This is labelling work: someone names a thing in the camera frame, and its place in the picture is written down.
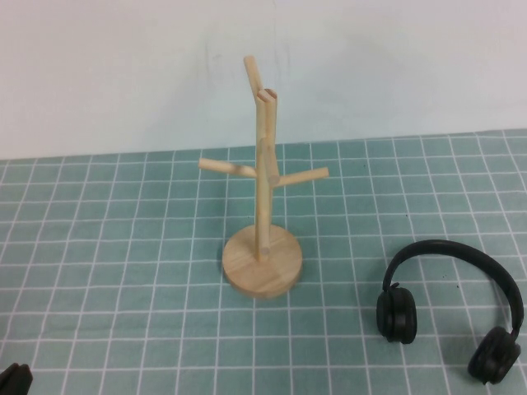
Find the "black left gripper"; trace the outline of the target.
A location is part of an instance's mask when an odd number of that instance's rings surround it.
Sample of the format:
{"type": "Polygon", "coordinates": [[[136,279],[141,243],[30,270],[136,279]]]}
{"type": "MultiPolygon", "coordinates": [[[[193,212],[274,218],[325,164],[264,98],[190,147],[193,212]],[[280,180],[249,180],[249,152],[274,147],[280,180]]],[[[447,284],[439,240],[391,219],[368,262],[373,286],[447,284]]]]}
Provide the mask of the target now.
{"type": "Polygon", "coordinates": [[[27,364],[11,364],[0,374],[0,395],[27,395],[33,375],[27,364]]]}

